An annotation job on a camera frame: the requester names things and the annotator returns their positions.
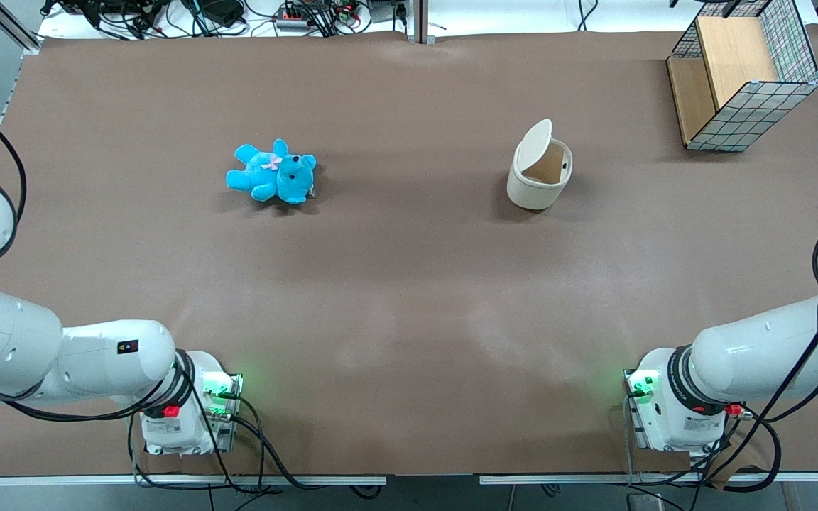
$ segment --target sticker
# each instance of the sticker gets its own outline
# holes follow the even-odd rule
[[[685,431],[711,431],[718,426],[721,426],[721,422],[713,417],[686,417],[684,419]]]
[[[143,423],[147,433],[174,434],[182,432],[182,421],[179,419],[148,420]]]
[[[124,355],[125,353],[137,353],[137,339],[132,339],[130,341],[119,341],[116,343],[116,352],[119,355]]]

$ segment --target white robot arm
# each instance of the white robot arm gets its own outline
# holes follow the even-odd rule
[[[659,348],[628,372],[640,446],[706,456],[723,436],[725,407],[769,400],[818,334],[818,297],[700,332],[694,343]],[[782,397],[818,388],[818,345]]]
[[[12,245],[16,225],[0,188],[0,257]],[[208,454],[214,439],[221,452],[231,449],[236,423],[229,418],[238,400],[228,397],[240,392],[240,375],[225,374],[208,353],[177,350],[156,321],[63,328],[48,308],[0,292],[0,401],[28,414],[37,415],[29,405],[111,397],[141,411],[151,454]]]

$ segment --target red connector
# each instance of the red connector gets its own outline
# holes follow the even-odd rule
[[[743,415],[743,407],[741,407],[737,403],[724,405],[724,413],[730,415],[730,417],[740,417],[741,415]]]

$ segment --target stuffed toy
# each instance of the stuffed toy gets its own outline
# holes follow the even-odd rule
[[[314,197],[317,160],[312,155],[290,155],[282,139],[273,142],[272,153],[246,143],[236,149],[236,159],[244,163],[244,170],[227,172],[227,187],[233,190],[248,192],[260,202],[276,195],[289,204],[302,204]]]

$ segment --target brown table surface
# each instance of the brown table surface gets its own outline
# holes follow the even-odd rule
[[[688,152],[678,36],[50,40],[4,121],[29,198],[0,290],[213,353],[293,473],[622,471],[622,369],[815,294],[818,90],[744,154]],[[533,214],[504,185],[545,117],[574,166]],[[225,187],[276,137],[321,165],[301,208]],[[818,470],[818,400],[779,432]],[[128,473],[125,434],[0,405],[0,476]]]

